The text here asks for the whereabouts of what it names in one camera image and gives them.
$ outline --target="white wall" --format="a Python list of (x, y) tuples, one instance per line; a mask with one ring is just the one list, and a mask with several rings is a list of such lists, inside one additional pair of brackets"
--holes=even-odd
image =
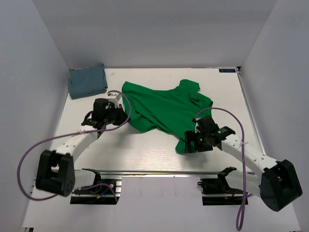
[[(0, 227), (20, 231), (27, 199), (16, 169), (36, 141), (54, 134), (66, 97), (68, 67), (31, 0), (3, 0), (0, 7)], [(41, 146), (22, 166), (28, 192)]]
[(269, 156), (290, 160), (303, 196), (293, 205), (309, 231), (309, 1), (278, 0), (242, 67)]
[(70, 68), (239, 66), (276, 0), (33, 0)]

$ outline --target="purple cable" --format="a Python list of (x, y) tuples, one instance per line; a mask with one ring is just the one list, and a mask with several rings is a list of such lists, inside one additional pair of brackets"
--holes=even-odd
[(243, 171), (243, 197), (242, 197), (242, 202), (241, 202), (241, 205), (239, 207), (239, 210), (238, 210), (238, 213), (237, 213), (237, 218), (236, 218), (236, 229), (237, 231), (240, 231), (241, 228), (242, 228), (242, 225), (243, 225), (243, 220), (244, 220), (244, 217), (245, 217), (245, 207), (246, 207), (246, 199), (247, 199), (247, 192), (246, 192), (246, 161), (245, 161), (245, 131), (243, 129), (243, 126), (240, 122), (240, 120), (231, 112), (229, 112), (228, 110), (226, 109), (222, 109), (222, 108), (218, 108), (218, 107), (209, 107), (209, 108), (206, 108), (206, 109), (203, 109), (201, 110), (200, 112), (197, 113), (197, 115), (195, 115), (195, 119), (196, 117), (206, 111), (206, 110), (211, 110), (211, 109), (215, 109), (215, 110), (222, 110), (222, 111), (225, 111), (227, 113), (229, 113), (237, 122), (238, 124), (240, 125), (240, 129), (241, 129), (241, 134), (242, 134), (242, 137), (241, 137), (241, 141), (242, 141), (242, 144), (241, 144), (241, 160), (242, 160), (242, 171)]
[[(116, 92), (116, 93), (119, 93), (122, 95), (123, 98), (126, 99), (128, 105), (129, 105), (129, 114), (126, 118), (126, 120), (120, 124), (119, 126), (117, 127), (114, 127), (114, 128), (111, 128), (111, 129), (100, 129), (100, 130), (86, 130), (86, 131), (83, 131), (82, 133), (85, 133), (85, 134), (89, 134), (89, 133), (93, 133), (93, 132), (105, 132), (105, 131), (114, 131), (116, 129), (118, 129), (119, 127), (122, 127), (124, 124), (126, 124), (130, 117), (131, 117), (131, 113), (132, 113), (132, 107), (131, 107), (131, 103), (129, 102), (129, 99), (120, 91), (118, 90), (110, 90), (108, 91), (108, 93), (111, 93), (111, 92)], [(55, 197), (57, 194), (54, 194), (52, 196), (49, 196), (49, 197), (45, 197), (45, 198), (34, 198), (34, 197), (31, 197), (30, 195), (28, 195), (24, 189), (24, 187), (22, 186), (21, 184), (21, 180), (20, 180), (20, 169), (21, 169), (21, 165), (25, 159), (25, 157), (27, 156), (27, 154), (35, 147), (37, 147), (38, 145), (42, 144), (42, 143), (45, 143), (45, 142), (48, 142), (48, 141), (51, 141), (51, 140), (54, 140), (54, 139), (60, 139), (60, 138), (64, 138), (64, 137), (69, 137), (69, 136), (74, 136), (74, 135), (78, 135), (78, 134), (81, 134), (80, 132), (74, 132), (74, 133), (70, 133), (70, 134), (63, 134), (63, 135), (59, 135), (59, 136), (55, 136), (55, 137), (52, 137), (52, 138), (48, 138), (48, 139), (44, 139), (42, 141), (39, 141), (37, 142), (35, 145), (31, 146), (24, 154), (23, 156), (21, 157), (20, 161), (19, 161), (19, 164), (18, 164), (18, 167), (17, 167), (17, 182), (18, 182), (18, 186), (21, 190), (21, 192), (24, 194), (25, 197), (27, 197), (28, 199), (30, 200), (33, 200), (33, 201), (44, 201), (44, 200), (48, 200), (48, 199), (51, 199), (53, 197)]]
[(99, 183), (99, 184), (92, 185), (92, 186), (88, 186), (88, 187), (82, 187), (81, 190), (88, 190), (88, 189), (95, 188), (95, 187), (97, 187), (97, 186), (106, 186), (106, 187), (108, 187), (108, 188), (110, 189), (110, 191), (112, 192), (112, 194), (113, 194), (113, 196), (114, 196), (114, 198), (115, 198), (115, 200), (116, 200), (116, 203), (118, 202), (118, 199), (117, 199), (117, 197), (116, 197), (116, 194), (115, 194), (114, 190), (113, 190), (112, 187), (109, 186), (108, 184)]

